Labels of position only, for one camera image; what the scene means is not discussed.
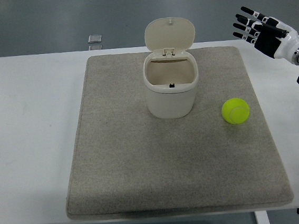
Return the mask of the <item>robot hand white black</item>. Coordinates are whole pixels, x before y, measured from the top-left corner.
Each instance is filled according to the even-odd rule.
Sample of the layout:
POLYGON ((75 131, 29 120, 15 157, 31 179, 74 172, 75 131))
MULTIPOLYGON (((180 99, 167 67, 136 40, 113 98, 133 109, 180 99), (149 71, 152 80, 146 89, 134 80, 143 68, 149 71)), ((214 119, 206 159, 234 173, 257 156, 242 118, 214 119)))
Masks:
POLYGON ((295 29, 280 20, 265 16, 247 7, 240 8, 247 15, 236 14, 233 35, 273 59, 286 59, 299 65, 299 36, 295 29))

